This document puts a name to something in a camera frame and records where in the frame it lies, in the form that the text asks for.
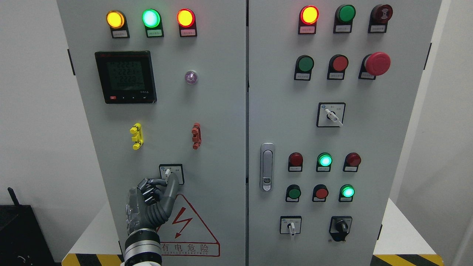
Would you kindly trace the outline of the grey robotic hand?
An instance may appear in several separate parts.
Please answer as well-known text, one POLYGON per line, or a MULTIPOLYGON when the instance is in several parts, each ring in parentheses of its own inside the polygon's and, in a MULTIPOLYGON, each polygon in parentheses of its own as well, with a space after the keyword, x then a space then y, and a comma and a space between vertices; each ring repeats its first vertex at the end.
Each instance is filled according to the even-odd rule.
POLYGON ((178 175, 171 172, 165 180, 144 178, 131 188, 126 205, 128 235, 165 224, 172 214, 179 185, 178 175))

